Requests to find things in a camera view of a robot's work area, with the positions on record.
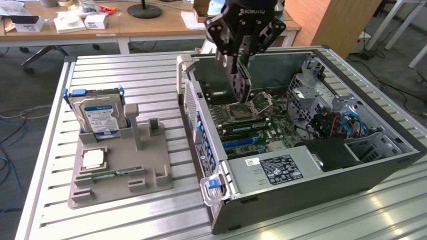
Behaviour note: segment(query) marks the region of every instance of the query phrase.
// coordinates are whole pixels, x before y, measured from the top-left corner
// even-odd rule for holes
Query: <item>hard drive label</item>
[[[113,106],[110,105],[83,108],[87,124],[90,125],[94,134],[106,137],[118,132],[117,120],[111,116],[113,112]]]
[[[264,159],[258,162],[272,185],[302,178],[301,171],[298,170],[290,155]]]

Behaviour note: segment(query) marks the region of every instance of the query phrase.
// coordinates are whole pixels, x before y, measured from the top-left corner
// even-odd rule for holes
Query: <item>circuit board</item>
[[[248,103],[208,106],[229,160],[293,148],[302,140],[282,104],[264,90],[252,96]]]

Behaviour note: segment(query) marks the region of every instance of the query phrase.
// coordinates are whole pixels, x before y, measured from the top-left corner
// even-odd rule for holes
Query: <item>hard drive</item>
[[[66,101],[79,124],[82,133],[94,133],[95,139],[115,137],[118,129],[127,127],[123,115],[123,90],[121,87],[105,90],[74,89]]]

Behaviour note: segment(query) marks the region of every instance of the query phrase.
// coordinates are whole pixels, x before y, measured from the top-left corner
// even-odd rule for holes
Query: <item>paper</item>
[[[196,18],[194,18],[194,14],[192,12],[180,12],[180,17],[184,21],[184,24],[185,24],[185,27],[189,29],[189,30],[204,30],[206,29],[205,28],[205,25],[204,23],[198,23]]]
[[[0,16],[30,16],[19,1],[0,0]]]

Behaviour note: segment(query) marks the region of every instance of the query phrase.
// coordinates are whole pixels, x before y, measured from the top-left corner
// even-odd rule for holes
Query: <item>blue pcie slot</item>
[[[232,148],[232,147],[237,147],[237,146],[241,146],[241,145],[254,144],[256,141],[258,140],[258,138],[260,138],[258,136],[254,136],[252,138],[242,139],[242,140],[238,140],[238,141],[225,142],[221,145],[222,145],[224,148]]]

